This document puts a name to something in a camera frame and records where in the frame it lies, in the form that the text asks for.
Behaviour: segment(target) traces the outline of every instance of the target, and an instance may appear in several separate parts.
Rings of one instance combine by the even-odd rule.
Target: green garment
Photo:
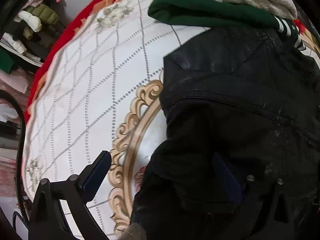
[[[0,69],[10,74],[12,66],[13,66],[13,60],[5,52],[4,49],[0,48]]]
[[[59,20],[59,16],[56,14],[56,12],[42,3],[40,3],[37,7],[29,6],[25,9],[25,11],[39,17],[41,22],[44,24],[52,25]]]
[[[305,49],[299,31],[288,19],[250,5],[214,0],[153,0],[148,15],[162,23],[188,26],[252,26],[272,28],[280,37],[300,50]]]

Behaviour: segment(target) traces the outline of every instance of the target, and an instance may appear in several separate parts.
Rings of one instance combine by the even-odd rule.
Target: green cloth
[[[279,28],[275,17],[262,9],[214,0],[153,0],[148,15],[170,25]]]
[[[59,20],[58,14],[48,6],[40,3],[37,7],[29,6],[25,11],[31,13],[34,16],[39,17],[44,24],[55,24]]]
[[[0,69],[10,74],[12,66],[13,60],[2,48],[0,48]]]

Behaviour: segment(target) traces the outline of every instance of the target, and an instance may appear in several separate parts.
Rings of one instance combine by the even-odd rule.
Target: black cable
[[[26,123],[23,115],[23,111],[19,105],[19,103],[10,95],[8,92],[0,90],[0,98],[6,100],[16,111],[18,116],[20,117],[20,139],[19,139],[19,146],[17,151],[17,159],[16,159],[16,194],[18,199],[18,205],[20,208],[20,212],[22,215],[22,222],[29,229],[29,219],[24,208],[23,204],[23,196],[22,196],[22,178],[21,178],[21,165],[22,165],[22,153],[23,153],[23,145],[24,145],[24,138],[26,136]]]
[[[17,229],[16,229],[16,219],[17,217],[21,220],[21,222],[23,223],[23,217],[18,213],[18,211],[14,211],[13,212],[13,215],[12,215],[12,227],[13,227],[13,230],[15,232],[17,232]]]

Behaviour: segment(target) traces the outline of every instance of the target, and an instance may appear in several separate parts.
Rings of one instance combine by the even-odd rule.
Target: black leather jacket
[[[319,185],[319,78],[314,59],[272,29],[212,28],[166,56],[168,139],[147,166],[132,222],[152,240],[263,230],[258,239],[314,239],[303,231]]]

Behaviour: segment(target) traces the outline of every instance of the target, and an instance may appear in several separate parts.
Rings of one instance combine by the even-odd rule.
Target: silver bolt
[[[284,182],[283,182],[283,179],[277,179],[277,182],[279,185],[282,185]]]
[[[248,175],[247,176],[248,181],[254,181],[254,176],[253,175]]]
[[[44,185],[44,184],[46,184],[47,182],[48,182],[48,179],[41,179],[40,184],[41,184],[41,185]]]
[[[78,179],[78,175],[77,175],[77,174],[72,174],[72,175],[69,177],[69,179],[70,179],[71,181],[75,181],[76,179]]]

